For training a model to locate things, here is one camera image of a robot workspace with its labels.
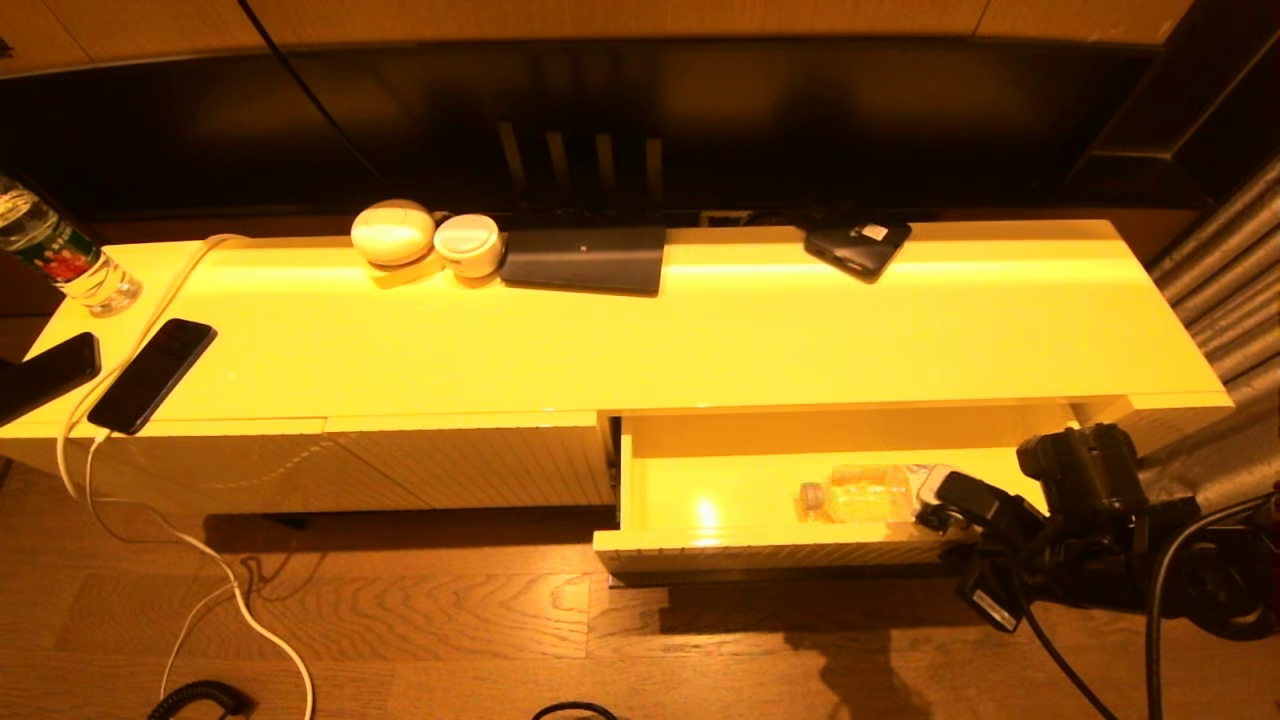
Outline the black television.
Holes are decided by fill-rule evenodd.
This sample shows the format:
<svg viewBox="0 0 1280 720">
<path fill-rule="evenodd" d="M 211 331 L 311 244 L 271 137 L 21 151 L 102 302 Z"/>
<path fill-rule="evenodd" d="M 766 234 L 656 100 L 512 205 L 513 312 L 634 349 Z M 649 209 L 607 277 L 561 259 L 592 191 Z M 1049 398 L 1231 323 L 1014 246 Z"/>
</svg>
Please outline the black television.
<svg viewBox="0 0 1280 720">
<path fill-rule="evenodd" d="M 0 79 L 0 172 L 81 222 L 1038 202 L 1149 49 L 961 38 L 308 47 Z"/>
</svg>

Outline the dark grey router with antennas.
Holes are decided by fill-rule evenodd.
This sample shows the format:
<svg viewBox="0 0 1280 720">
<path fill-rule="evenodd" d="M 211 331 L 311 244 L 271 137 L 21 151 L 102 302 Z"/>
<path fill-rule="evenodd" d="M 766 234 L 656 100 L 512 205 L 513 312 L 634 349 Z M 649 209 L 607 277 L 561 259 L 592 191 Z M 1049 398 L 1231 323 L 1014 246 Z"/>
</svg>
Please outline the dark grey router with antennas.
<svg viewBox="0 0 1280 720">
<path fill-rule="evenodd" d="M 524 156 L 508 120 L 497 124 L 502 152 L 517 195 L 529 188 Z M 561 190 L 570 190 L 567 150 L 561 133 L 547 133 L 549 159 Z M 596 169 L 605 195 L 617 190 L 612 138 L 595 136 Z M 655 222 L 618 225 L 600 224 L 596 218 L 572 219 L 568 225 L 522 227 L 511 222 L 506 232 L 504 256 L 499 278 L 513 287 L 570 292 L 611 293 L 655 297 L 660 292 L 662 270 L 668 245 L 668 228 L 660 217 L 663 201 L 663 143 L 645 138 L 645 181 L 659 214 Z"/>
</svg>

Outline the water bottle with colourful label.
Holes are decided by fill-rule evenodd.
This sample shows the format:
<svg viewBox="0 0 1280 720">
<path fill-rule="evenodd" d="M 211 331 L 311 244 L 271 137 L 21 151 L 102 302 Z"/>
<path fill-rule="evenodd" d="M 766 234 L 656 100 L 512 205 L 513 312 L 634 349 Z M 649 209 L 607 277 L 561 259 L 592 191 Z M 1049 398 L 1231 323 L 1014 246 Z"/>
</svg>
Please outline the water bottle with colourful label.
<svg viewBox="0 0 1280 720">
<path fill-rule="evenodd" d="M 0 174 L 0 251 L 40 272 L 93 316 L 131 306 L 141 282 L 20 182 Z"/>
</svg>

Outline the grey pleated curtain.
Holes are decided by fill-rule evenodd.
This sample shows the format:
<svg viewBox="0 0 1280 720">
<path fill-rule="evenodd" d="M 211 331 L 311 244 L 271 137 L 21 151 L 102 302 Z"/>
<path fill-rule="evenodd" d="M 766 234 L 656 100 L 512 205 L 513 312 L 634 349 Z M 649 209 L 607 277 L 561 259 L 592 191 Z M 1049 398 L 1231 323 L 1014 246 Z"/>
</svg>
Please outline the grey pleated curtain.
<svg viewBox="0 0 1280 720">
<path fill-rule="evenodd" d="M 1146 488 L 1213 510 L 1280 487 L 1280 152 L 1151 274 L 1235 407 L 1149 455 Z"/>
</svg>

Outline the white oval device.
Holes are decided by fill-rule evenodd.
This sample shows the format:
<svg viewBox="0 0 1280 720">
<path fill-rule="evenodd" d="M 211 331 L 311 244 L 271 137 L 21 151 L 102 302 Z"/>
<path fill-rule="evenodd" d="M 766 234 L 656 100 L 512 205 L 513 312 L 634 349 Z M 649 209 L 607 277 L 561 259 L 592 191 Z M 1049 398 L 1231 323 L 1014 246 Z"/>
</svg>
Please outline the white oval device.
<svg viewBox="0 0 1280 720">
<path fill-rule="evenodd" d="M 407 199 L 390 199 L 362 210 L 349 228 L 355 251 L 376 266 L 403 266 L 433 250 L 436 222 Z"/>
</svg>

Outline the white round jar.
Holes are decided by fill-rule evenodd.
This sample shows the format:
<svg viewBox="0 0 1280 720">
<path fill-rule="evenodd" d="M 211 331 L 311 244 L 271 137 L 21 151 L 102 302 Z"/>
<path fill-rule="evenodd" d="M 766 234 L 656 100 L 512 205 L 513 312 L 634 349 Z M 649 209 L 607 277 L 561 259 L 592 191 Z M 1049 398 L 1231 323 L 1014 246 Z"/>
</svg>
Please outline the white round jar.
<svg viewBox="0 0 1280 720">
<path fill-rule="evenodd" d="M 444 266 L 465 279 L 498 273 L 506 254 L 499 225 L 483 214 L 451 217 L 436 227 L 433 243 Z"/>
</svg>

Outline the black smartphone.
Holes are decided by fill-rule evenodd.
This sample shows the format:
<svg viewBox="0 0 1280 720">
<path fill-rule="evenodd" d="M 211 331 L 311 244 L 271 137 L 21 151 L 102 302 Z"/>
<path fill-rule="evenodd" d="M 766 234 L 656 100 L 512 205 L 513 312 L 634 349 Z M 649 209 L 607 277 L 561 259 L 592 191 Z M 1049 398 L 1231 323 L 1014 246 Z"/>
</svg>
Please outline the black smartphone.
<svg viewBox="0 0 1280 720">
<path fill-rule="evenodd" d="M 99 377 L 99 338 L 76 334 L 22 363 L 0 360 L 0 427 Z"/>
<path fill-rule="evenodd" d="M 90 409 L 88 423 L 116 434 L 140 433 L 216 337 L 209 324 L 163 323 Z"/>
</svg>

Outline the black device with white sticker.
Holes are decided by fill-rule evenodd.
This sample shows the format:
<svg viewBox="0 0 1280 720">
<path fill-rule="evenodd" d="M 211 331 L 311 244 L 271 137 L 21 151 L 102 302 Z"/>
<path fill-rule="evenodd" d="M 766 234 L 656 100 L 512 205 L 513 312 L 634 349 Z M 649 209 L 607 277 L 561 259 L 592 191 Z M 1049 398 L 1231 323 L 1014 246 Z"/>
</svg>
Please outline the black device with white sticker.
<svg viewBox="0 0 1280 720">
<path fill-rule="evenodd" d="M 803 247 L 813 258 L 876 283 L 913 233 L 905 222 L 882 218 L 819 224 L 805 229 Z"/>
</svg>

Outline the white low tv cabinet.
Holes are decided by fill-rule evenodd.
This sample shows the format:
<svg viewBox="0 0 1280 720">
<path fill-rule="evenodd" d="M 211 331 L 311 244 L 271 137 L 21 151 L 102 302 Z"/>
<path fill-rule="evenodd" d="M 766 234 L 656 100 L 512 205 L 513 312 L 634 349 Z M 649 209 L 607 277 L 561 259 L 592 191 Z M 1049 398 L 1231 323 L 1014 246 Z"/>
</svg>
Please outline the white low tv cabinet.
<svg viewBox="0 0 1280 720">
<path fill-rule="evenodd" d="M 627 416 L 1061 404 L 1149 452 L 1233 406 L 1106 222 L 920 225 L 876 283 L 794 229 L 676 231 L 655 297 L 229 240 L 166 313 L 218 337 L 93 484 L 189 514 L 618 502 Z"/>
</svg>

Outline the cream white ribbed drawer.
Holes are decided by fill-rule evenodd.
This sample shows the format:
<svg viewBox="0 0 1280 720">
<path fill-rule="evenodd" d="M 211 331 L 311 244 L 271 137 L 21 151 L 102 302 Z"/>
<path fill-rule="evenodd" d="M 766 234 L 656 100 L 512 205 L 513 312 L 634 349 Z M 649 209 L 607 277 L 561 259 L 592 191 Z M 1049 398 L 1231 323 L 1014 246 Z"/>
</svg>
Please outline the cream white ribbed drawer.
<svg viewBox="0 0 1280 720">
<path fill-rule="evenodd" d="M 627 416 L 620 528 L 593 547 L 620 582 L 672 574 L 933 564 L 965 530 L 805 521 L 800 489 L 849 465 L 945 464 L 1044 506 L 1016 447 L 1078 424 L 1061 404 Z"/>
</svg>

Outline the black box with white label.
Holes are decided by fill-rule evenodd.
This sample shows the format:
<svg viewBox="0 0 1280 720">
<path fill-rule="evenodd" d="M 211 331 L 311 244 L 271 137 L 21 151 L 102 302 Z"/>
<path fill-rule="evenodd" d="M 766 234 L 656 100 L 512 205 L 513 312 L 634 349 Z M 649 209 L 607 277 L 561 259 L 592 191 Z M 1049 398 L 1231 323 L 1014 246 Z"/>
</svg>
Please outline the black box with white label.
<svg viewBox="0 0 1280 720">
<path fill-rule="evenodd" d="M 993 629 L 1005 634 L 1014 634 L 1024 618 L 1002 579 L 980 569 L 960 578 L 957 596 Z"/>
</svg>

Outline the clear bottle with white cap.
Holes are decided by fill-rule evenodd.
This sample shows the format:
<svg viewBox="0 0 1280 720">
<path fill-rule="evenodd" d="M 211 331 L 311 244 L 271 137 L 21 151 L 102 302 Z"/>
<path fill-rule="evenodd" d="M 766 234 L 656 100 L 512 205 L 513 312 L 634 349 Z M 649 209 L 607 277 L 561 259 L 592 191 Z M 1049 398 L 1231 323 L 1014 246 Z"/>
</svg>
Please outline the clear bottle with white cap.
<svg viewBox="0 0 1280 720">
<path fill-rule="evenodd" d="M 823 482 L 799 486 L 794 509 L 799 521 L 819 524 L 913 523 L 919 493 L 933 464 L 846 464 Z"/>
</svg>

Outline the dark wooden wall cabinet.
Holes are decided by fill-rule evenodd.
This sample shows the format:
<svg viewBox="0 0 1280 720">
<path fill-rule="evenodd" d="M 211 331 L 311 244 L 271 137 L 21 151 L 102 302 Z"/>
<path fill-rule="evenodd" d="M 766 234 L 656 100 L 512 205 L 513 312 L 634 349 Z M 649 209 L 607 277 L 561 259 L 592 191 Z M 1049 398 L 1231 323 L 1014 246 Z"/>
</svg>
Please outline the dark wooden wall cabinet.
<svg viewBox="0 0 1280 720">
<path fill-rule="evenodd" d="M 1193 0 L 1056 192 L 1097 208 L 1203 209 L 1280 158 L 1280 0 Z"/>
</svg>

